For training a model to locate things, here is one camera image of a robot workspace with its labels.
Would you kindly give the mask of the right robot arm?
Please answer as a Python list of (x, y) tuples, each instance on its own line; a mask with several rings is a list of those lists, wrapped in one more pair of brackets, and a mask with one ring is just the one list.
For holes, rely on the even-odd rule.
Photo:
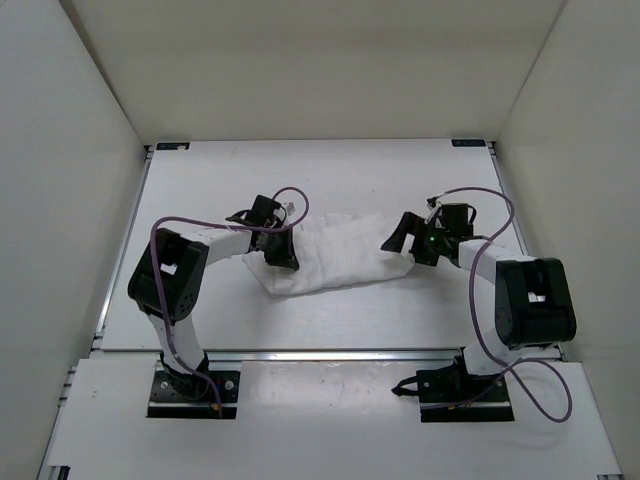
[[(517, 254), (474, 233), (476, 209), (445, 204), (423, 218), (406, 212), (381, 249), (399, 253), (407, 236), (418, 264), (435, 267), (445, 258), (469, 273), (468, 298), (474, 342), (462, 349), (464, 366), (448, 376), (449, 391), (471, 400), (522, 356), (572, 340), (577, 324), (562, 262)], [(494, 287), (493, 324), (483, 331), (475, 309), (475, 281)]]

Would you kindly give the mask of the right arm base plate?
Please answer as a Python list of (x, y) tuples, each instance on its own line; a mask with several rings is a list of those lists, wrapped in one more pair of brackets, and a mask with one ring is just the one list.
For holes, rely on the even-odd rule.
[(391, 389), (398, 397), (416, 397), (422, 423), (503, 423), (515, 420), (506, 382), (499, 375), (471, 375), (456, 361), (417, 370)]

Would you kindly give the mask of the white pleated skirt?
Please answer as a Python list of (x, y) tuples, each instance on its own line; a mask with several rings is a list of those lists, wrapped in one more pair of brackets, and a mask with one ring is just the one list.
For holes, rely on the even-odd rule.
[(380, 213), (308, 217), (293, 231), (298, 270), (269, 266), (260, 253), (245, 255), (243, 262), (269, 293), (280, 296), (388, 281), (414, 266), (410, 255), (381, 249), (394, 229), (393, 220)]

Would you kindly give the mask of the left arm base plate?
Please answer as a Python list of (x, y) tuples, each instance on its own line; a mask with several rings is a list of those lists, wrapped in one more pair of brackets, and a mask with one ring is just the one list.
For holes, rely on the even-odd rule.
[(233, 420), (237, 416), (241, 372), (215, 369), (209, 365), (209, 378), (218, 389), (216, 401), (210, 383), (200, 377), (178, 379), (158, 361), (147, 404), (147, 417), (154, 419)]

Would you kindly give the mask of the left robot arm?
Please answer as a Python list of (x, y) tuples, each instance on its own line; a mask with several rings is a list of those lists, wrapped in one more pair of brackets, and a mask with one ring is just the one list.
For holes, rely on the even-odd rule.
[(293, 227), (199, 222), (197, 230), (179, 233), (162, 226), (170, 220), (153, 225), (127, 293), (153, 325), (161, 364), (177, 393), (189, 401), (208, 397), (221, 405), (220, 386), (210, 376), (192, 319), (205, 270), (222, 260), (261, 252), (267, 265), (296, 271)]

